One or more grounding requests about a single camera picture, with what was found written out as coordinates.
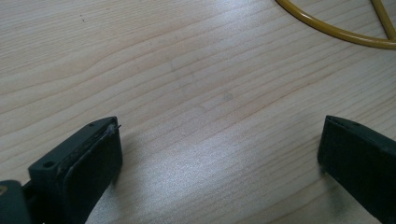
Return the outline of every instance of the light wood surface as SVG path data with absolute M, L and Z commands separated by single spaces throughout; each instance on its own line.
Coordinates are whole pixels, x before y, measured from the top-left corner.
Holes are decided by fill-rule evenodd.
M 385 37 L 370 1 L 293 2 Z M 88 223 L 377 223 L 316 156 L 326 115 L 396 139 L 395 97 L 396 51 L 275 1 L 0 2 L 0 179 L 26 183 L 90 121 L 122 125 L 120 177 Z

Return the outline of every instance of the yellow hose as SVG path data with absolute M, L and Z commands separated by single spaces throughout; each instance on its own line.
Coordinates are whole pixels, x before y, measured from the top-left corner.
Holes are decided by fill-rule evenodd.
M 327 35 L 332 35 L 334 37 L 337 37 L 337 38 L 340 38 L 340 39 L 343 39 L 343 40 L 346 40 L 346 41 L 349 41 L 352 43 L 360 44 L 363 46 L 380 48 L 380 49 L 396 49 L 396 41 L 394 39 L 388 40 L 388 39 L 374 38 L 374 37 L 370 37 L 367 35 L 354 34 L 352 32 L 349 32 L 349 31 L 346 31 L 343 29 L 339 29 L 335 26 L 327 24 L 326 22 L 316 19 L 315 17 L 309 15 L 308 13 L 300 10 L 297 6 L 295 6 L 289 0 L 276 0 L 276 1 L 283 8 L 285 8 L 285 10 L 287 10 L 291 15 L 293 15 L 295 18 L 297 18 L 300 21 L 303 21 L 307 25 L 309 25 L 309 26 L 311 26 L 311 27 L 313 27 Z

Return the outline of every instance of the wood grain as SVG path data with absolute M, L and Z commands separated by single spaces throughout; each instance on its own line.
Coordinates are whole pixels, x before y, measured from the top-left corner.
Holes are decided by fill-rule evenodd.
M 370 1 L 294 3 L 384 36 Z M 0 179 L 114 115 L 124 164 L 88 223 L 377 223 L 316 156 L 328 114 L 396 139 L 396 51 L 275 1 L 0 4 Z

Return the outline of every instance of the black plastic part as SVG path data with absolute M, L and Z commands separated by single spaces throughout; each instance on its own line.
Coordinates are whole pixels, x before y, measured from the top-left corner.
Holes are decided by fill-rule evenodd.
M 0 224 L 32 224 L 21 184 L 15 180 L 0 181 Z
M 86 125 L 29 167 L 39 222 L 85 223 L 122 165 L 116 117 Z
M 382 223 L 396 223 L 396 142 L 328 116 L 318 151 L 324 171 Z

